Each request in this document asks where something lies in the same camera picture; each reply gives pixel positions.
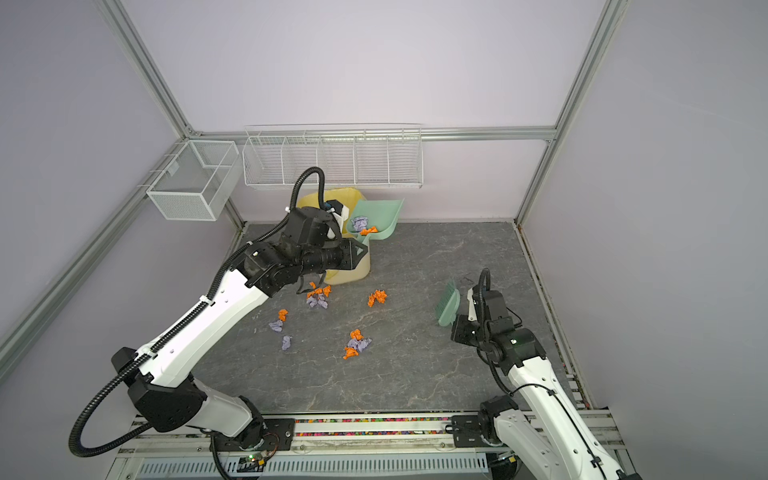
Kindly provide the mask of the green plastic dustpan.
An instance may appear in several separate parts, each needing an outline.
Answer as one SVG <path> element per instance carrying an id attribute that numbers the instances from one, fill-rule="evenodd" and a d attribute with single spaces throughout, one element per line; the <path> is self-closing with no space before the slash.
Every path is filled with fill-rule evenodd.
<path id="1" fill-rule="evenodd" d="M 403 204 L 403 200 L 360 200 L 345 223 L 346 230 L 361 241 L 386 240 L 395 231 Z M 361 217 L 367 220 L 365 235 L 355 225 Z"/>

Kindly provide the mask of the green hand brush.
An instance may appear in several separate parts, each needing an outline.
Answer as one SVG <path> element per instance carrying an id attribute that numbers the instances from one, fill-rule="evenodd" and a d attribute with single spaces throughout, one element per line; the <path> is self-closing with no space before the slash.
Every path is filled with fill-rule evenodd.
<path id="1" fill-rule="evenodd" d="M 436 306 L 437 323 L 441 327 L 448 327 L 455 321 L 461 297 L 453 280 L 449 281 Z"/>

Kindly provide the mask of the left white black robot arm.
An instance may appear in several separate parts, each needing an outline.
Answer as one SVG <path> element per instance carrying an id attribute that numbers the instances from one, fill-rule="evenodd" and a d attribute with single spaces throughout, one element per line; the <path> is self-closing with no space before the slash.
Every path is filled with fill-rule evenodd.
<path id="1" fill-rule="evenodd" d="M 304 292 L 309 275 L 355 269 L 367 254 L 365 244 L 342 233 L 348 208 L 325 197 L 325 173 L 312 166 L 292 188 L 287 213 L 271 230 L 233 252 L 217 270 L 208 292 L 180 319 L 136 350 L 113 355 L 116 370 L 76 419 L 68 438 L 71 454 L 105 454 L 154 429 L 190 427 L 224 437 L 243 450 L 260 446 L 268 433 L 262 414 L 243 396 L 230 396 L 198 381 L 192 371 L 247 314 L 286 286 Z M 103 445 L 83 442 L 88 421 L 121 384 L 144 425 Z"/>

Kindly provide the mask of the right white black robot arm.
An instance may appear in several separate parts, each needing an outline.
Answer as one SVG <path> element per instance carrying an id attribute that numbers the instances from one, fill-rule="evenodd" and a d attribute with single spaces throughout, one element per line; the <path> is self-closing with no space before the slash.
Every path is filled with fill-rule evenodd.
<path id="1" fill-rule="evenodd" d="M 481 439 L 503 445 L 537 479 L 638 479 L 613 459 L 565 393 L 536 335 L 522 326 L 491 272 L 467 291 L 451 340 L 470 346 L 503 394 L 481 404 Z"/>

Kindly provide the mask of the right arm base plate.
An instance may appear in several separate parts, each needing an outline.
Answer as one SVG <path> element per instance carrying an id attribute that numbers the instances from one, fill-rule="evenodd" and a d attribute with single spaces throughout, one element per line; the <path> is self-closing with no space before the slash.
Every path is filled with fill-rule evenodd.
<path id="1" fill-rule="evenodd" d="M 446 431 L 458 448 L 497 447 L 499 443 L 491 435 L 488 426 L 480 413 L 464 413 L 453 415 Z"/>

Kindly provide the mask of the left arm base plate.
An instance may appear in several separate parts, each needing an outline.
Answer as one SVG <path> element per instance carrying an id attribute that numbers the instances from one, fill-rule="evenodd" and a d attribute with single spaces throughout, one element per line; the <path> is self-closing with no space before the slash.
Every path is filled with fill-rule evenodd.
<path id="1" fill-rule="evenodd" d="M 292 417 L 266 418 L 236 437 L 220 433 L 214 436 L 214 445 L 219 452 L 279 452 L 291 448 L 296 419 Z"/>

